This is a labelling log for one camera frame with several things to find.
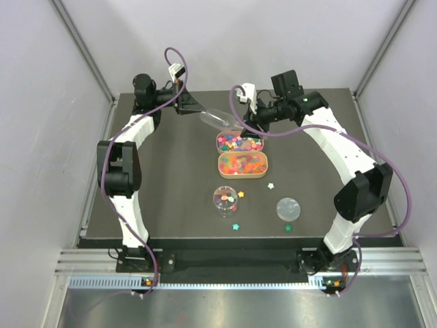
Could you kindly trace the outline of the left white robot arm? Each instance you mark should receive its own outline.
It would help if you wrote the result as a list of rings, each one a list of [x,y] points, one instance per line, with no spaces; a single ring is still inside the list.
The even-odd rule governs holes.
[[[132,264],[140,271],[154,265],[155,255],[145,248],[149,233],[139,205],[142,183],[139,148],[160,124],[161,109],[172,107],[176,113],[201,113],[206,108],[186,90],[184,73],[171,74],[170,86],[157,88],[148,74],[133,81],[134,105],[129,121],[109,140],[97,145],[98,186],[102,196],[118,216],[122,228],[122,247],[134,250]]]

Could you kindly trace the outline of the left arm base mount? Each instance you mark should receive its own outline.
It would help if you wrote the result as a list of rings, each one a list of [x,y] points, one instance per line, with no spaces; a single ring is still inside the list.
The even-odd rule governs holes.
[[[154,250],[159,273],[172,273],[175,269],[176,252]],[[154,263],[149,253],[144,249],[138,257],[129,257],[123,249],[109,249],[108,256],[115,260],[115,271],[118,273],[153,273]]]

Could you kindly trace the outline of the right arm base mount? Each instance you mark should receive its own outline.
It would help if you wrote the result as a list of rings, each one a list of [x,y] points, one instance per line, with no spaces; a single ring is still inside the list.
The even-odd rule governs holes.
[[[355,269],[358,264],[358,256],[352,249],[334,255],[322,249],[302,249],[296,252],[296,258],[300,270],[307,275],[340,272],[343,265]]]

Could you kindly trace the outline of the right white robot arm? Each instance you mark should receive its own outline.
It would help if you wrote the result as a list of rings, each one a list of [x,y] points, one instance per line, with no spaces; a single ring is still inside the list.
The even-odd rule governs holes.
[[[271,81],[276,97],[267,104],[258,98],[254,84],[236,88],[234,97],[247,106],[241,119],[242,134],[269,137],[270,124],[293,121],[333,164],[343,188],[334,197],[337,214],[318,254],[320,265],[332,271],[343,263],[343,255],[352,247],[352,239],[364,223],[385,203],[393,170],[386,163],[376,163],[348,139],[326,99],[319,92],[305,92],[294,70],[277,74]]]

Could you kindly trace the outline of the clear plastic scoop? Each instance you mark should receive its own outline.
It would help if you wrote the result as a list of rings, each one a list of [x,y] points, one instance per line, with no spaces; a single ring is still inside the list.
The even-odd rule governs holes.
[[[235,117],[218,109],[206,109],[199,114],[202,122],[220,131],[241,131],[243,127]]]

